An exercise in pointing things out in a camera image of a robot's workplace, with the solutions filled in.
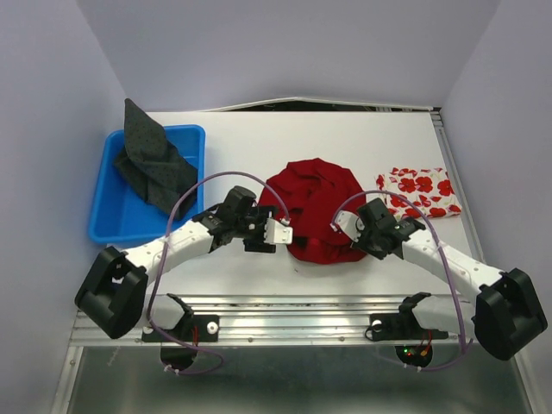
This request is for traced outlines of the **white red poppy skirt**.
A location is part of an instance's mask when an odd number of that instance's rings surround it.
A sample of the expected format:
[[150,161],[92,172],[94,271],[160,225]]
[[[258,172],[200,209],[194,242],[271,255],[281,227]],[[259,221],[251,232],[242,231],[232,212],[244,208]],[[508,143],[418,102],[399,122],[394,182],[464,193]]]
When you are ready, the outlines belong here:
[[419,218],[419,213],[405,202],[413,203],[428,218],[457,216],[462,212],[461,204],[455,195],[448,172],[436,168],[397,168],[377,176],[378,190],[393,192],[381,194],[386,207],[397,218],[408,216]]

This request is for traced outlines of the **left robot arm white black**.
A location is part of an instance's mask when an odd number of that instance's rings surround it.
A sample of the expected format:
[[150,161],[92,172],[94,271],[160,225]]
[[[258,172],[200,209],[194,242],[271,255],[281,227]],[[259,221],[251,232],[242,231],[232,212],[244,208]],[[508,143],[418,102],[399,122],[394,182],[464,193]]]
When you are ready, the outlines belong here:
[[292,241],[292,228],[275,206],[259,206],[250,190],[235,186],[226,198],[170,235],[134,248],[103,249],[74,302],[109,338],[144,323],[181,340],[191,333],[193,311],[174,294],[158,295],[160,278],[188,260],[241,239],[247,252],[275,252]]

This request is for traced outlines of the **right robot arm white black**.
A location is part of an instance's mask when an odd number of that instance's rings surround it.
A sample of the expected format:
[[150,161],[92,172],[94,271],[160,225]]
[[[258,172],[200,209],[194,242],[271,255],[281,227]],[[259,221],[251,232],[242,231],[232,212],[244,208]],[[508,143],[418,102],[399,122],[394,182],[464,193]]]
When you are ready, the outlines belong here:
[[438,338],[456,333],[477,341],[496,359],[508,361],[548,328],[525,272],[490,267],[435,241],[427,226],[411,217],[397,220],[379,199],[355,213],[342,212],[338,222],[353,248],[379,260],[394,254],[452,289],[451,299],[419,292],[405,298],[397,311],[373,317],[372,341],[414,340],[425,332]]

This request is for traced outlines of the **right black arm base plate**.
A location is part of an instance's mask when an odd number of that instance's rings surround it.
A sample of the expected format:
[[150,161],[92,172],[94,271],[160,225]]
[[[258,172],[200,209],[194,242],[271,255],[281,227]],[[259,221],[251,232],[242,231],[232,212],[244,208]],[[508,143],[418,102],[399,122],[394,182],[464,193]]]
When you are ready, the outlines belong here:
[[439,329],[424,329],[411,314],[376,313],[369,317],[364,336],[372,342],[422,339],[444,340],[449,333]]

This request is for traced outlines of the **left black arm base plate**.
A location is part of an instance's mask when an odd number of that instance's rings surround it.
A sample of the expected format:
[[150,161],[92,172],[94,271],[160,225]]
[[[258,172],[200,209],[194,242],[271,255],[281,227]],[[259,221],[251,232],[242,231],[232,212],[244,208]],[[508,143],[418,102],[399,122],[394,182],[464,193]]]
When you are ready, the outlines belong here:
[[167,339],[166,336],[193,344],[218,341],[220,317],[217,314],[192,314],[181,318],[163,317],[154,321],[165,334],[151,327],[144,328],[141,332],[141,340],[145,343],[170,342],[171,339]]

